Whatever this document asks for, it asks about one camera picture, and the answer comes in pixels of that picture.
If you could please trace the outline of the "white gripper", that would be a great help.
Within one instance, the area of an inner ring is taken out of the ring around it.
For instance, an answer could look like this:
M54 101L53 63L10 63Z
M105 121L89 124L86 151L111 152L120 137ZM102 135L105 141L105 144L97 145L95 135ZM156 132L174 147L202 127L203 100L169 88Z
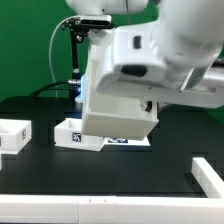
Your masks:
M224 105L224 69L195 58L185 40L160 45L152 25L116 29L97 66L95 88L110 96L205 108Z

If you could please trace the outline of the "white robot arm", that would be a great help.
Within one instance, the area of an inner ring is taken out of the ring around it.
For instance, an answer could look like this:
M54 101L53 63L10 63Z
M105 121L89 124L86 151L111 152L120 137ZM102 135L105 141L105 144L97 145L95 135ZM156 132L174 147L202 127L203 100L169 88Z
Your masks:
M65 0L80 23L143 11L158 19L90 34L99 54L93 86L102 95L217 108L224 105L224 69L213 63L224 46L224 0Z

